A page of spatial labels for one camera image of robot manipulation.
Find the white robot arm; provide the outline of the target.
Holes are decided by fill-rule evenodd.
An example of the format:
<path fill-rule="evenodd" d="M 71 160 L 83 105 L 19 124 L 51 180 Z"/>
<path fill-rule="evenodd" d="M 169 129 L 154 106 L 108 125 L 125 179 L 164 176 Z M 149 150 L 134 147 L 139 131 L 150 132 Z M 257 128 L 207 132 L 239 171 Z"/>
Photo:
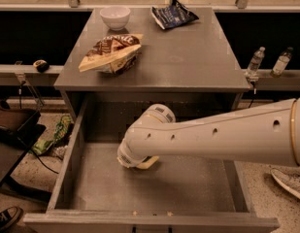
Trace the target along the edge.
<path fill-rule="evenodd" d="M 177 122 L 154 104 L 127 129 L 117 149 L 126 168 L 161 155 L 300 166 L 300 98 Z"/>

